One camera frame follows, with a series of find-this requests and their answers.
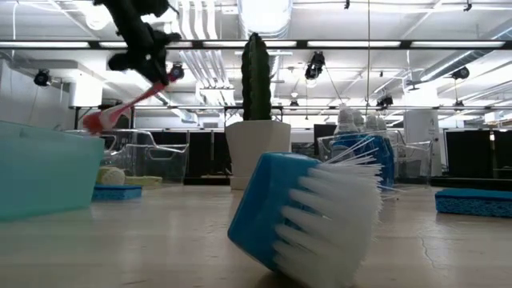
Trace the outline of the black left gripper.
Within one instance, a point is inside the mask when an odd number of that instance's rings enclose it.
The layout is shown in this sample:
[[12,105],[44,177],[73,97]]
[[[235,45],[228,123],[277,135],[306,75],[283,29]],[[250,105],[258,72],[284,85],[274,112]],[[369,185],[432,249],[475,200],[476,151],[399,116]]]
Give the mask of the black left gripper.
[[114,54],[107,62],[114,71],[135,70],[150,82],[159,82],[164,86],[169,84],[166,72],[166,47],[172,42],[182,40],[180,33],[154,32],[152,26],[142,20],[142,16],[152,15],[149,11],[136,11],[129,14],[126,11],[114,14],[114,24],[117,35],[122,37],[130,49],[151,58],[136,58],[129,53]]

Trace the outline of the red dish brush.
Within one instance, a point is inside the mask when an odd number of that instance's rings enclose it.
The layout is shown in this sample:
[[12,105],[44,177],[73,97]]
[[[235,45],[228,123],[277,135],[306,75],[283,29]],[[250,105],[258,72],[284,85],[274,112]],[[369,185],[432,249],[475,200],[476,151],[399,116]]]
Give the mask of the red dish brush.
[[100,112],[86,115],[83,118],[83,126],[91,134],[99,134],[100,132],[111,130],[117,124],[120,116],[126,110],[134,108],[137,103],[156,95],[165,88],[165,84],[156,82],[142,94],[128,103],[120,104]]

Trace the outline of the blue sponge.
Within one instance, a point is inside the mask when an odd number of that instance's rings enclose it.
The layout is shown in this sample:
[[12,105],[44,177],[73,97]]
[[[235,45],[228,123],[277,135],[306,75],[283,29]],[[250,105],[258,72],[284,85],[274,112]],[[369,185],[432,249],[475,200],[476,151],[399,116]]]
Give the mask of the blue sponge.
[[141,186],[111,186],[97,184],[94,187],[92,201],[128,200],[142,196]]
[[445,188],[434,200],[439,213],[512,218],[511,191]]

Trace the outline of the blue brush white bristles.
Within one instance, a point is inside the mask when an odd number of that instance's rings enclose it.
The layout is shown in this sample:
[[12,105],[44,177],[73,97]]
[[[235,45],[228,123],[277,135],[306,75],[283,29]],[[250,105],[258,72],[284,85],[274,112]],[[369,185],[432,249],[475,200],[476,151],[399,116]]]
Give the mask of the blue brush white bristles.
[[394,172],[385,140],[334,140],[322,162],[264,153],[228,229],[241,251],[306,288],[349,288],[368,253]]

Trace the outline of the clear plastic bin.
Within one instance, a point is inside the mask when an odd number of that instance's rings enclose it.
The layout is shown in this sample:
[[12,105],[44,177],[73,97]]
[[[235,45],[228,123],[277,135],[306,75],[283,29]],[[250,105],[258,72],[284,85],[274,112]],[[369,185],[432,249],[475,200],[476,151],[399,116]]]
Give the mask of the clear plastic bin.
[[127,176],[157,176],[162,183],[183,182],[188,145],[158,145],[143,130],[108,130],[97,135],[104,141],[100,167],[113,166]]
[[381,166],[380,184],[391,188],[397,183],[430,180],[428,165],[430,156],[419,144],[405,143],[403,136],[396,130],[380,130],[359,133],[359,140],[348,150],[337,156],[331,155],[333,136],[316,140],[319,157],[324,162],[358,160],[361,164],[379,164]]

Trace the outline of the tall green cactus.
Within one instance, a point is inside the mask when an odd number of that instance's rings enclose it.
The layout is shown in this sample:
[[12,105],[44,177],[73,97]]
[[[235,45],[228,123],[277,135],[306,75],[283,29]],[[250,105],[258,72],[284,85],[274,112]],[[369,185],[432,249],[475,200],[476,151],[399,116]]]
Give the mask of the tall green cactus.
[[243,120],[271,120],[270,65],[267,47],[252,33],[242,52]]

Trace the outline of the white hexagonal planter pot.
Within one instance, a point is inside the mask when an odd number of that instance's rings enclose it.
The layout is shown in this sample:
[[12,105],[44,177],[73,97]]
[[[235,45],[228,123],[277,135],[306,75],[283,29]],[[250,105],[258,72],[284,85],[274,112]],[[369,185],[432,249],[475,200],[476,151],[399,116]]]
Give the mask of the white hexagonal planter pot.
[[266,152],[289,152],[291,126],[274,120],[236,122],[225,128],[229,147],[232,190],[244,190],[260,156]]

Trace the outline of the teal translucent plastic bin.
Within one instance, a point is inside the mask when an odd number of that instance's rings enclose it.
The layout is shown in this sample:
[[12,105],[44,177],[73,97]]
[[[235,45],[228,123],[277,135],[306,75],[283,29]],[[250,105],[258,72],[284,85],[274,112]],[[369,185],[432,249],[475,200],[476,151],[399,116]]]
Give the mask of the teal translucent plastic bin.
[[87,208],[104,141],[0,121],[0,221]]

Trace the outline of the white cabinet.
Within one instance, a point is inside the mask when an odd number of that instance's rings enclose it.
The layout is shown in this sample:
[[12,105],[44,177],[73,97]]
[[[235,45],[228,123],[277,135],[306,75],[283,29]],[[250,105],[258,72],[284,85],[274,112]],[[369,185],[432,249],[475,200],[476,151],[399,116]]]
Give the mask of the white cabinet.
[[442,175],[441,136],[436,110],[407,110],[404,114],[407,143],[419,144],[430,156],[431,176]]

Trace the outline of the black partition panel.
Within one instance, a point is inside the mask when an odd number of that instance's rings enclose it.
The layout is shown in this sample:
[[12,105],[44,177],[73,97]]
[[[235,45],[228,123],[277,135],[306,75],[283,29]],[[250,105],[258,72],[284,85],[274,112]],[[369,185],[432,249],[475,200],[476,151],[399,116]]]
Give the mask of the black partition panel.
[[448,130],[448,175],[512,179],[512,130]]

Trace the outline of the silver ventilation duct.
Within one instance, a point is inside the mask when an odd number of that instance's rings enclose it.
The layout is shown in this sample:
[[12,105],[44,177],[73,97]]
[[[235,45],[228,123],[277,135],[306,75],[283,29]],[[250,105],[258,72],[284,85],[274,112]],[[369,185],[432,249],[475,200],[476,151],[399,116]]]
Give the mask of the silver ventilation duct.
[[242,36],[258,33],[262,38],[286,38],[291,22],[293,0],[237,0]]

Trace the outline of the black ceiling light rail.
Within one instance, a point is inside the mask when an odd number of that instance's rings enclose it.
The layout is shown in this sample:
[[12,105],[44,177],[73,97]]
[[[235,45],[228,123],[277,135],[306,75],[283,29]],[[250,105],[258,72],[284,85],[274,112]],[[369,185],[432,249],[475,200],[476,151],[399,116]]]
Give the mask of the black ceiling light rail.
[[[173,42],[170,50],[235,50],[243,48],[243,40],[192,40]],[[512,50],[512,40],[485,41],[419,41],[419,40],[266,40],[276,50]],[[106,41],[16,41],[1,40],[6,50],[124,50],[124,42]]]

